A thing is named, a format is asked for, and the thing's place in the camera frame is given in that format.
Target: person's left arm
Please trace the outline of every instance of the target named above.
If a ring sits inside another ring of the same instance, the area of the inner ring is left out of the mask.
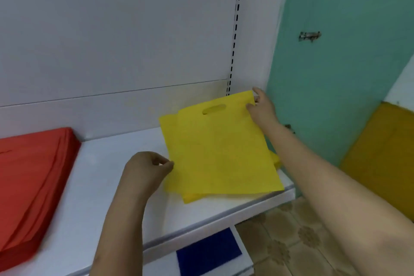
[[[90,276],[142,275],[145,205],[173,166],[154,152],[139,152],[128,161],[103,223]]]

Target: tiled floor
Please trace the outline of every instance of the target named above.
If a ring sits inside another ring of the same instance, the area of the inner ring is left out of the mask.
[[[358,276],[300,197],[236,225],[255,276]]]

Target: stack of yellow bags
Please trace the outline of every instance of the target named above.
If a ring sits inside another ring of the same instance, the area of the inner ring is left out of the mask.
[[[208,194],[257,194],[284,189],[280,160],[267,149],[246,104],[251,91],[190,106],[159,119],[175,162],[165,190],[185,203]]]

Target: forearm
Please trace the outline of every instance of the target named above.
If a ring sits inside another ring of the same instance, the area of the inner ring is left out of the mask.
[[[275,120],[267,131],[295,182],[364,275],[404,273],[411,265],[414,225],[385,200],[323,160]]]
[[[90,276],[142,275],[142,218],[146,199],[115,194],[106,214]]]

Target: person's right arm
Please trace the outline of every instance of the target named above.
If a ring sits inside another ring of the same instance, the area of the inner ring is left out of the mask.
[[[414,275],[414,224],[279,123],[265,93],[246,107],[328,230],[364,276]]]

